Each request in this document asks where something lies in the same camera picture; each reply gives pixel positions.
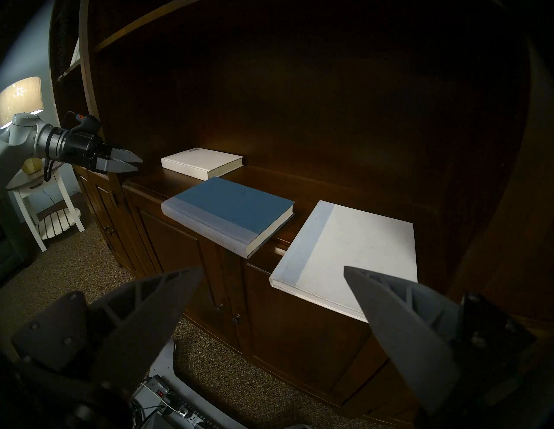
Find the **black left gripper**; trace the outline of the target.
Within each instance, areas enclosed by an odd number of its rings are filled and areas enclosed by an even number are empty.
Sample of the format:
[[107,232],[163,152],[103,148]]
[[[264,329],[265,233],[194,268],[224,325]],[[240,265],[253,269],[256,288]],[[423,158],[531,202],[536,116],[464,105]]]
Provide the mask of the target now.
[[143,160],[123,148],[103,141],[96,134],[70,133],[65,139],[65,163],[77,165],[102,174],[128,173],[137,171],[130,163],[142,163]]

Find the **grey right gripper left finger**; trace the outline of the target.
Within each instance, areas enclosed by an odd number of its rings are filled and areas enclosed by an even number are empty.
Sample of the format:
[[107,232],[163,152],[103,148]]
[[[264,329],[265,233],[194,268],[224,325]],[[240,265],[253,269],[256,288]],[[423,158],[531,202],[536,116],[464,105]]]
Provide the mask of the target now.
[[136,390],[204,277],[200,266],[120,285],[88,305],[89,379]]

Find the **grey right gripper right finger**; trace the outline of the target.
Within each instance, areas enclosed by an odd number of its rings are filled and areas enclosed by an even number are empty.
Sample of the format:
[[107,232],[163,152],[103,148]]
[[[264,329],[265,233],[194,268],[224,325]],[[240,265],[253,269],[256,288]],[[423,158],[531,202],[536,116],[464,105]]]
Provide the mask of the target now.
[[460,304],[413,281],[345,266],[344,278],[389,359],[433,416],[461,377],[451,342]]

